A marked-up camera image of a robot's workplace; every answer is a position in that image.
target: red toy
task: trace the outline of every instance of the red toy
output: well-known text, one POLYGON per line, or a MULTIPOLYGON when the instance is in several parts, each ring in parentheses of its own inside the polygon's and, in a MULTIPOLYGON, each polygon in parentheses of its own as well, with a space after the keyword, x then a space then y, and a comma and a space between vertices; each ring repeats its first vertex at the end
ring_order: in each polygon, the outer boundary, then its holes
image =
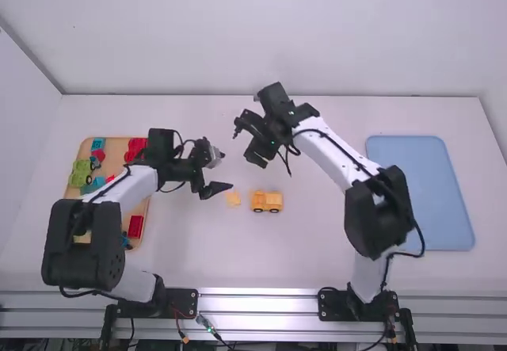
POLYGON ((138 153, 138 151, 126 151, 124 154, 125 162, 131 162, 138 153))
POLYGON ((125 162, 131 162, 134 157, 148 144, 148 139, 134 137, 128 140, 128 151, 124 154, 125 162))
POLYGON ((140 151, 147 145, 148 139, 133 138, 128 140, 128 149, 130 151, 140 151))
POLYGON ((129 238, 141 238, 143 233, 144 217, 141 215, 132 215, 130 217, 130 224, 128 225, 129 238))
POLYGON ((102 163, 102 161, 104 161, 105 153, 102 149, 97 149, 95 151, 92 151, 92 155, 97 157, 97 159, 100 163, 102 163))

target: wooden tray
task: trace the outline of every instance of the wooden tray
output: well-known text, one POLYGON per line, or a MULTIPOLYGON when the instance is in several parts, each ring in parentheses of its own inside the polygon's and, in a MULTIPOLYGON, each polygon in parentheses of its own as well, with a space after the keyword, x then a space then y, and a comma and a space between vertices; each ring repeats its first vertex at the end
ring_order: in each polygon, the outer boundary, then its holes
MULTIPOLYGON (((91 145, 93 142, 93 139, 95 137, 89 137, 88 139, 85 139, 81 146, 79 147, 78 155, 76 157, 76 160, 78 159, 86 159, 89 156, 91 156, 91 145)), ((128 140, 131 137, 104 137, 105 138, 105 159, 101 164, 101 168, 94 170, 92 172, 92 178, 95 178, 97 176, 102 176, 107 178, 108 176, 114 174, 115 176, 118 176, 124 169, 123 165, 125 164, 124 161, 124 154, 128 150, 128 140)), ((65 190, 65 193, 63 194, 64 198, 78 198, 81 196, 81 193, 78 188, 70 187, 67 185, 67 189, 65 190)), ((141 203, 139 203, 135 208, 129 212, 127 215, 125 215, 122 219, 121 229, 122 231, 128 232, 128 226, 130 224, 130 218, 132 215, 141 215, 144 217, 143 221, 143 229, 141 231, 141 237, 140 238, 130 238, 130 245, 132 246, 132 250, 136 249, 143 240, 143 233, 144 233, 144 227, 146 226, 147 222, 147 211, 148 211, 148 203, 150 201, 150 198, 146 198, 141 203)))

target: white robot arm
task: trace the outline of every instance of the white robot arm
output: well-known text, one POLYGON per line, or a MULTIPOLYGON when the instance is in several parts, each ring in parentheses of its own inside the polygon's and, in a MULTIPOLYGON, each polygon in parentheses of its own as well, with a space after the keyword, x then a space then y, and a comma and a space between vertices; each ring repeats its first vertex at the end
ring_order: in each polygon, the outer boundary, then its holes
POLYGON ((167 181, 189 182, 201 200, 232 187, 216 181, 204 184, 202 169, 219 165, 224 153, 204 137, 192 140, 188 158, 182 158, 183 144, 174 146, 174 133, 150 129, 147 148, 125 165, 122 174, 80 199, 62 199, 53 205, 41 270, 44 283, 59 286, 66 297, 99 294, 151 304, 153 308, 164 305, 162 278, 125 262, 121 245, 123 214, 167 181), (91 234, 89 243, 74 240, 86 232, 91 234), (65 288, 91 290, 70 294, 65 288))
POLYGON ((265 116, 245 109, 234 121, 235 138, 241 130, 253 135, 245 158, 260 167, 286 146, 294 155, 314 160, 345 194, 345 233, 357 251, 349 288, 362 303, 370 303, 387 285, 390 259, 406 235, 416 228, 403 172, 383 169, 334 133, 320 113, 305 103, 295 106, 277 82, 261 90, 256 98, 265 116))

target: light blue mat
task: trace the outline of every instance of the light blue mat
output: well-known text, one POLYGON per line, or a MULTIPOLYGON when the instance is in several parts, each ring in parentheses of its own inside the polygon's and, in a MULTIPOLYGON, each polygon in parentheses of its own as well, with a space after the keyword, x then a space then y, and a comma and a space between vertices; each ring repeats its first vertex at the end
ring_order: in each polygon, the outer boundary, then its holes
MULTIPOLYGON (((372 161, 397 165, 405 173, 427 250, 474 247, 474 231, 444 141, 426 135, 374 135, 366 141, 366 151, 372 161)), ((415 230, 402 248, 421 249, 415 230)))

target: metal extrusion frame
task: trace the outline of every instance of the metal extrusion frame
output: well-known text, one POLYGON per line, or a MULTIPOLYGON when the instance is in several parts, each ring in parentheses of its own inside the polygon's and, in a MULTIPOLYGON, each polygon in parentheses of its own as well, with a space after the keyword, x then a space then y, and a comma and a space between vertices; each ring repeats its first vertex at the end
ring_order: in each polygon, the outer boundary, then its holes
MULTIPOLYGON (((382 323, 319 321, 316 289, 198 290, 199 312, 225 341, 369 342, 383 331, 382 323)), ((413 313, 419 343, 507 344, 507 292, 397 293, 400 307, 413 313)), ((66 299, 53 290, 0 291, 0 338, 99 338, 111 302, 99 296, 66 299)), ((214 340, 193 320, 181 325, 191 340, 214 340)), ((131 331, 130 319, 118 319, 113 337, 129 338, 131 331)), ((136 319, 135 338, 179 335, 173 319, 136 319)))

